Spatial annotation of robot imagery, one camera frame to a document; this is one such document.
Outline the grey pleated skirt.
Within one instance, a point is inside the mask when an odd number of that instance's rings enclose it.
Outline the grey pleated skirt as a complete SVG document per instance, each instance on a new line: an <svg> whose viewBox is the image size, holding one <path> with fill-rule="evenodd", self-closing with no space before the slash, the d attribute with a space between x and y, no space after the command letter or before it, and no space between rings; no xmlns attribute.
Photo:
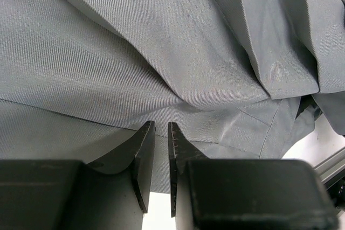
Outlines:
<svg viewBox="0 0 345 230"><path fill-rule="evenodd" d="M344 134L344 0L1 0L1 158L81 159L156 123L212 158Z"/></svg>

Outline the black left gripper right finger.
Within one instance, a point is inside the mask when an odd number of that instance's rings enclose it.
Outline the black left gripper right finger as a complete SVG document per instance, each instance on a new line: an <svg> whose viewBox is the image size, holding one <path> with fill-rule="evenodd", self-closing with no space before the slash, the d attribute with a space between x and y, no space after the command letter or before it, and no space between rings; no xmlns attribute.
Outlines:
<svg viewBox="0 0 345 230"><path fill-rule="evenodd" d="M187 140L176 122L168 123L168 154L170 169L171 216L176 216L178 175L182 175L189 160L209 159Z"/></svg>

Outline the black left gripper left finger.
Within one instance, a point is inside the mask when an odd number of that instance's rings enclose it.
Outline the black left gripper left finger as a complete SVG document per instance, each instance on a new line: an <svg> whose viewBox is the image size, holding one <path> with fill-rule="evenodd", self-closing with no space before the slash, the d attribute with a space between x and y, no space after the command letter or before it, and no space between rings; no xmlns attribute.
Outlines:
<svg viewBox="0 0 345 230"><path fill-rule="evenodd" d="M103 175L117 175L129 170L139 207L148 212L155 148L155 122L147 121L131 138L88 163Z"/></svg>

